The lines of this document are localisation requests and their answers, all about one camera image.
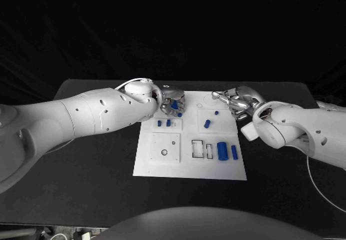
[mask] rectangular cutout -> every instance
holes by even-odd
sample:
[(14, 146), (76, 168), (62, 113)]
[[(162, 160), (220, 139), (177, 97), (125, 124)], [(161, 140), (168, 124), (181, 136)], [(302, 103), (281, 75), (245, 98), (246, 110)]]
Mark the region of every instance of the rectangular cutout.
[(191, 140), (191, 157), (196, 159), (203, 159), (203, 141)]
[(206, 144), (206, 158), (213, 159), (211, 144)]

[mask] blue block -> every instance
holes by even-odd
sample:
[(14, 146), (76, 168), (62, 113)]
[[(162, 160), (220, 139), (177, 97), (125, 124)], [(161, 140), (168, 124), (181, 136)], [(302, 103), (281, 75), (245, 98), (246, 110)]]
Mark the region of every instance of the blue block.
[(232, 159), (237, 160), (237, 155), (236, 155), (236, 146), (232, 145)]
[(209, 125), (210, 125), (210, 120), (206, 120), (203, 127), (207, 129), (207, 128), (209, 128)]
[(229, 159), (227, 145), (223, 141), (217, 142), (217, 159), (220, 161), (226, 161)]
[(177, 101), (173, 102), (173, 104), (170, 105), (170, 107), (171, 107), (173, 109), (175, 109), (175, 110), (178, 109)]

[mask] white platform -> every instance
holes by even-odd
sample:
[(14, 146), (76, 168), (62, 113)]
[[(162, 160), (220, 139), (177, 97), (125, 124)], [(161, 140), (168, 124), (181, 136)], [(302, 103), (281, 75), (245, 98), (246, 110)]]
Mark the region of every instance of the white platform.
[[(186, 111), (181, 117), (165, 116), (158, 110), (154, 117), (141, 123), (134, 176), (246, 180), (236, 120), (227, 106), (219, 100), (211, 100), (210, 93), (184, 91)], [(210, 120), (209, 128), (204, 128), (206, 120)], [(193, 140), (203, 141), (203, 158), (193, 158)], [(219, 142), (226, 143), (226, 161), (219, 160)], [(207, 159), (206, 144), (211, 144), (211, 159)], [(233, 160), (232, 145), (236, 147), (237, 160)]]

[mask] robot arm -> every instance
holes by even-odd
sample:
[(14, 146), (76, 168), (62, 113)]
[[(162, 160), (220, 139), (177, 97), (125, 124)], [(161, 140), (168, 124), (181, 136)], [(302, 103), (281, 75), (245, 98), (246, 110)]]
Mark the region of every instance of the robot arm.
[[(184, 92), (174, 91), (183, 112)], [(54, 146), (147, 121), (168, 103), (152, 81), (137, 78), (115, 89), (96, 89), (62, 100), (18, 106), (0, 104), (0, 193)], [(177, 115), (178, 110), (167, 114)]]
[(346, 112), (265, 102), (246, 86), (211, 92), (211, 96), (227, 104), (237, 121), (252, 116), (252, 122), (240, 128), (249, 141), (259, 137), (275, 149), (294, 147), (312, 159), (346, 169)]

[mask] cable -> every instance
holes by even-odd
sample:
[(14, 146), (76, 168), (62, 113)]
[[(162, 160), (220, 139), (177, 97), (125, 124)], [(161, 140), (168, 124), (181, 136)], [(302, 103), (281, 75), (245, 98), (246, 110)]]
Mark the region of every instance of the cable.
[(320, 195), (322, 196), (322, 198), (325, 199), (325, 201), (327, 201), (340, 211), (343, 211), (343, 212), (346, 213), (346, 210), (343, 210), (340, 207), (337, 207), (337, 206), (331, 203), (331, 201), (325, 198), (325, 196), (322, 195), (321, 191), (318, 190), (318, 188), (317, 188), (317, 186), (315, 186), (315, 182), (314, 182), (314, 180), (312, 180), (311, 172), (310, 172), (308, 156), (305, 156), (305, 157), (307, 157), (307, 158), (305, 158), (307, 171), (308, 171), (308, 176), (310, 176), (310, 179), (311, 179), (312, 186), (314, 186), (318, 194), (320, 194)]
[(134, 79), (128, 80), (126, 82), (124, 82), (124, 83), (115, 88), (115, 90), (119, 90), (124, 85), (126, 85), (128, 83), (131, 83), (131, 82), (134, 82), (134, 81), (138, 81), (138, 80), (149, 80), (149, 78), (142, 78), (142, 77), (141, 77), (141, 78), (134, 78)]
[(66, 235), (64, 234), (62, 234), (62, 233), (57, 233), (57, 234), (54, 234), (53, 236), (51, 236), (51, 238), (50, 238), (50, 240), (56, 237), (56, 236), (63, 236), (64, 237), (64, 240), (67, 240), (67, 237), (66, 237)]
[(47, 151), (43, 155), (46, 155), (46, 154), (54, 152), (56, 150), (62, 149), (73, 140), (75, 140), (75, 139), (69, 140), (69, 142), (67, 142), (66, 144), (63, 144), (63, 145), (62, 145), (60, 147), (57, 147), (54, 150)]

